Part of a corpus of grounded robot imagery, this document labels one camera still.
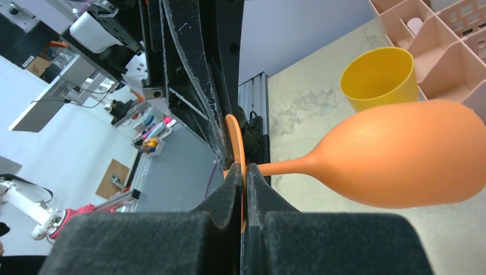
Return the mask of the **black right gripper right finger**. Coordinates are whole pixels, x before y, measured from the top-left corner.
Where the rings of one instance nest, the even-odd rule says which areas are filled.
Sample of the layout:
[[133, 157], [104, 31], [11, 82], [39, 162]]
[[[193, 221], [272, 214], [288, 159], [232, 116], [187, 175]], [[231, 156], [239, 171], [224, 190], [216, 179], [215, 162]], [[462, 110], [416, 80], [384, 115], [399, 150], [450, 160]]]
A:
[[246, 274], [432, 274], [410, 222], [389, 213], [302, 213], [248, 165]]

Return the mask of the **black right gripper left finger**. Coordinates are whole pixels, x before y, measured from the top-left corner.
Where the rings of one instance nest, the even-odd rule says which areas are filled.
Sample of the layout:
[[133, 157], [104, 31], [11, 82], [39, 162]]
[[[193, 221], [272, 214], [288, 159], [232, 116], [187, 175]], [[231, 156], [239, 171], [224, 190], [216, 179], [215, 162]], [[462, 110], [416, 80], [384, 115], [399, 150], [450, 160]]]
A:
[[68, 222], [41, 274], [239, 274], [241, 167], [188, 212], [89, 213]]

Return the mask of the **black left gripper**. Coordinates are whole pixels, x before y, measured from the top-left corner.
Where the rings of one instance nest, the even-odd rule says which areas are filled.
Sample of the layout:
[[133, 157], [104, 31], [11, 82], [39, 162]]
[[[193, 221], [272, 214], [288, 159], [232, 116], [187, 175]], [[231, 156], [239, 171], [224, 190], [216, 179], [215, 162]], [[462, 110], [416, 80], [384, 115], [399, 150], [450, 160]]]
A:
[[[238, 113], [244, 1], [162, 1], [162, 7], [185, 71], [185, 83], [169, 89], [185, 103], [175, 116], [227, 169], [233, 154], [223, 117]], [[163, 98], [160, 2], [90, 1], [84, 12], [123, 46], [92, 53], [71, 36], [70, 27], [62, 32], [62, 38], [110, 79], [126, 84], [147, 100]]]

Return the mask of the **orange wine glass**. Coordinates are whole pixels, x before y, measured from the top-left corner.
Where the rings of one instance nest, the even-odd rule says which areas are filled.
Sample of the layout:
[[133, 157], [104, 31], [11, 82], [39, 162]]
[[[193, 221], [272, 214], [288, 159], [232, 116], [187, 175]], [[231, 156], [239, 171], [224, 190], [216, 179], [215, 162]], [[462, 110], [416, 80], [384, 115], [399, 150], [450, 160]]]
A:
[[306, 155], [257, 171], [308, 175], [383, 209], [460, 203], [485, 187], [485, 124], [455, 101], [381, 105], [343, 120]]

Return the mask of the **yellow front wine glass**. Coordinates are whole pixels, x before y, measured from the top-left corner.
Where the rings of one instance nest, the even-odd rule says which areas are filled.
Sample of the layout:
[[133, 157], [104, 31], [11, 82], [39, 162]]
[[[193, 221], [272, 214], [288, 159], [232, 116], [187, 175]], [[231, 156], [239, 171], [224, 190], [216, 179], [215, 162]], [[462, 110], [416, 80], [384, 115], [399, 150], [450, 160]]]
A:
[[339, 86], [356, 112], [418, 101], [419, 95], [414, 58], [397, 47], [374, 49], [356, 58], [343, 71]]

